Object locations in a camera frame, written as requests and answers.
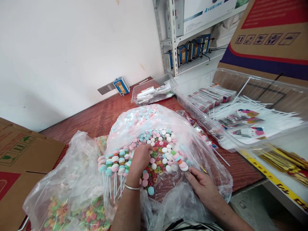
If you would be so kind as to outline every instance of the wooden table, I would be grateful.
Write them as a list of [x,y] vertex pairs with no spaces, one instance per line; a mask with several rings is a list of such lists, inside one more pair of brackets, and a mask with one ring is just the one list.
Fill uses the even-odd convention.
[[[116,94],[41,131],[40,133],[66,144],[69,143],[78,130],[88,132],[88,135],[91,138],[108,135],[112,125],[122,112],[137,107],[136,104],[131,103],[134,86],[131,87],[131,92],[129,94],[125,96]],[[184,110],[175,98],[165,99],[158,103],[173,111]],[[64,157],[67,148],[68,146],[63,150],[56,165]],[[228,166],[221,157],[216,154],[217,158],[228,169],[233,177],[233,192],[244,189],[265,179],[257,169],[251,166],[237,152],[230,153],[222,148],[218,149],[218,152],[230,164],[230,166]]]

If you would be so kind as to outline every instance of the person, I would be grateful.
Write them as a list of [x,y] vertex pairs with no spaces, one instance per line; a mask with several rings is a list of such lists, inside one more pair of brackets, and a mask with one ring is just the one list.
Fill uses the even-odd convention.
[[[136,231],[141,229],[140,214],[140,184],[139,179],[142,171],[149,164],[150,151],[153,150],[150,144],[140,145],[135,149],[134,158],[126,178],[126,185],[122,193],[119,206],[117,208],[111,231]],[[193,190],[200,198],[204,206],[210,210],[219,220],[221,226],[226,230],[253,230],[249,224],[241,219],[225,202],[218,192],[212,178],[197,170],[189,167],[185,176],[192,185]],[[179,221],[164,227],[164,230],[223,230],[218,225],[191,223]]]

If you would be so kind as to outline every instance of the left hand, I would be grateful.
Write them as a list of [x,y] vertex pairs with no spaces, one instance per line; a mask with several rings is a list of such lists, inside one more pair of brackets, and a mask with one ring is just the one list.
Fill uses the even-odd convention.
[[150,151],[153,151],[153,147],[150,144],[141,144],[135,149],[134,157],[129,168],[127,180],[138,182],[141,177],[142,171],[148,166],[151,155]]

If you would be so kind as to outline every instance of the clear plastic bag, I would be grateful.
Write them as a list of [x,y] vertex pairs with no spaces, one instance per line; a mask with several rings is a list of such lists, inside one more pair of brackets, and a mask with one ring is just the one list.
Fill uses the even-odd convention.
[[[149,110],[155,114],[150,113],[150,117],[144,118]],[[220,194],[229,202],[233,185],[230,173],[184,117],[161,105],[147,105],[122,113],[111,128],[105,157],[114,149],[129,146],[144,131],[160,128],[172,129],[186,163],[197,169],[201,169],[200,166],[206,169]],[[173,165],[175,166],[173,173],[164,172],[157,176],[157,182],[153,186],[155,189],[153,196],[149,196],[145,190],[141,191],[143,219],[148,230],[161,230],[163,225],[181,218],[199,222],[208,222],[212,219],[193,193],[191,186],[184,182],[185,177],[181,175],[177,163]],[[117,200],[115,203],[113,200],[105,200],[105,208],[106,214],[113,220]]]
[[87,133],[78,131],[59,165],[41,179],[23,210],[33,230],[107,230],[103,184],[97,170],[101,152]]

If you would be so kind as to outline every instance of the white wall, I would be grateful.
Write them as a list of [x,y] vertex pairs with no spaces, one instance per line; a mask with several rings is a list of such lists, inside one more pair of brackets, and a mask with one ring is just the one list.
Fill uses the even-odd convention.
[[34,131],[164,74],[152,0],[1,0],[0,45],[0,117]]

